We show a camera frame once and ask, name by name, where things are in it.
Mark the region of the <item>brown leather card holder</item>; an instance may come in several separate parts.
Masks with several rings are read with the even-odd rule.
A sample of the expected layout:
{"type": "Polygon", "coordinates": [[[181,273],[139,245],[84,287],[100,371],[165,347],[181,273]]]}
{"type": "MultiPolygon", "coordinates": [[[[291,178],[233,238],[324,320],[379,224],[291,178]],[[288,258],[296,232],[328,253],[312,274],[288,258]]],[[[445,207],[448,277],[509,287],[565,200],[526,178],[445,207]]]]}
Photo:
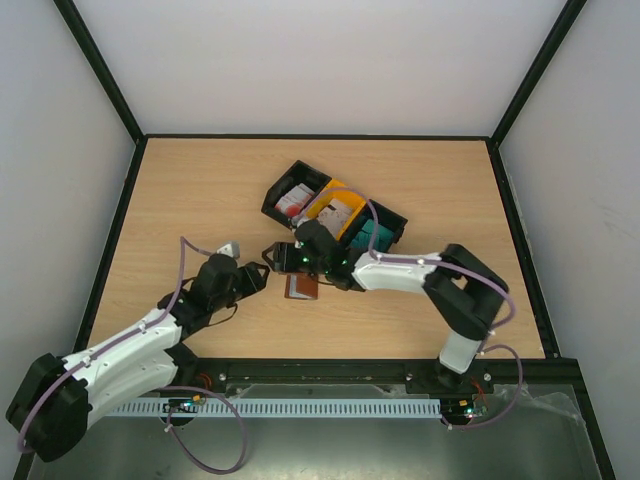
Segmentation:
{"type": "Polygon", "coordinates": [[[318,298],[319,283],[314,275],[296,273],[288,274],[284,297],[289,300],[313,301],[318,298]]]}

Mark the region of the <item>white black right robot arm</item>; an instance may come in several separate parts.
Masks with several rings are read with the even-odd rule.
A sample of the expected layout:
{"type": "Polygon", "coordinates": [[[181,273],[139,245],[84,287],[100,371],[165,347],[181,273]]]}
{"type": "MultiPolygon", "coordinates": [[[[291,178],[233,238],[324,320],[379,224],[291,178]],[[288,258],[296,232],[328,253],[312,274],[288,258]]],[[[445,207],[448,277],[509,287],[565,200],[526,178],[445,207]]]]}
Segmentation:
{"type": "Polygon", "coordinates": [[[262,252],[272,271],[323,276],[343,291],[393,290],[430,299],[451,330],[434,373],[447,391],[470,381],[472,362],[491,332],[515,314],[507,284],[459,244],[424,255],[344,247],[316,220],[298,226],[294,237],[262,252]]]}

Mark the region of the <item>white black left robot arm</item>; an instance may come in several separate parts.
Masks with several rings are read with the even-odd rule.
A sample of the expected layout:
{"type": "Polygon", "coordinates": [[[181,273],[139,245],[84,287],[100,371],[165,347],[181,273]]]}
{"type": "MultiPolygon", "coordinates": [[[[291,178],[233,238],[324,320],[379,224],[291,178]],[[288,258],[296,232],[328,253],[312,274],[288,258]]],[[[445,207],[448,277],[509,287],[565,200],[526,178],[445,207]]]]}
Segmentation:
{"type": "Polygon", "coordinates": [[[209,327],[218,311],[264,290],[268,275],[266,265],[215,253],[123,331],[64,357],[38,357],[6,411],[18,449],[56,460],[112,410],[190,374],[197,358],[184,340],[209,327]]]}

